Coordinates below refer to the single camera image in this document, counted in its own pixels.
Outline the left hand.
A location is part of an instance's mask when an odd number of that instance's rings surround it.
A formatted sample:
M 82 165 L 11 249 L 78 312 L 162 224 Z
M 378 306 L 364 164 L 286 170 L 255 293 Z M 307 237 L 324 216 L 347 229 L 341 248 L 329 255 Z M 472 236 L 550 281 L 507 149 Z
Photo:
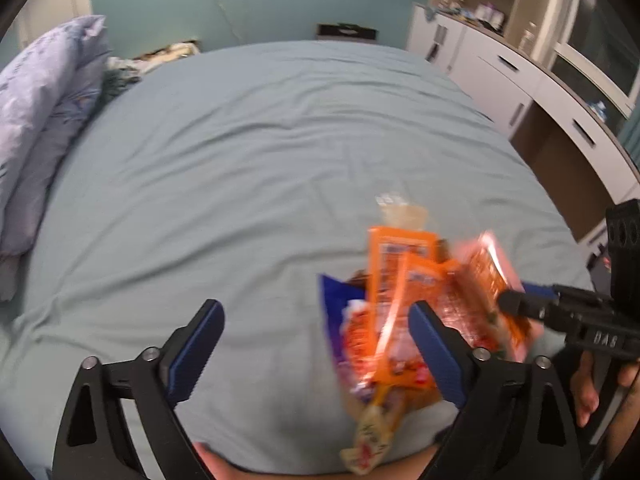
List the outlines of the left hand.
M 207 466 L 210 473 L 221 480 L 363 480 L 363 479 L 407 479 L 414 480 L 420 477 L 428 463 L 438 451 L 437 445 L 432 445 L 414 455 L 396 460 L 396 462 L 378 466 L 370 474 L 357 476 L 350 472 L 341 474 L 312 474 L 311 476 L 296 476 L 295 474 L 256 474 L 256 472 L 244 471 L 224 460 L 214 453 L 205 443 L 196 442 L 193 447 L 200 459 Z

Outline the right hand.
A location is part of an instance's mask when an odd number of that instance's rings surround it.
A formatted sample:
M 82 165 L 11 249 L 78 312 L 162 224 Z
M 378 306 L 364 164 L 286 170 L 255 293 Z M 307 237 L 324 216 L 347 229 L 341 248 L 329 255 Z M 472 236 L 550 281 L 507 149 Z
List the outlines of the right hand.
M 590 416 L 599 406 L 599 393 L 592 379 L 594 357 L 589 351 L 582 352 L 578 370 L 570 380 L 570 391 L 574 396 L 577 425 L 585 426 Z M 639 419 L 639 363 L 624 365 L 618 374 L 618 384 L 627 388 L 626 400 L 620 404 L 620 410 L 612 421 L 611 428 L 622 428 L 631 423 L 634 429 Z

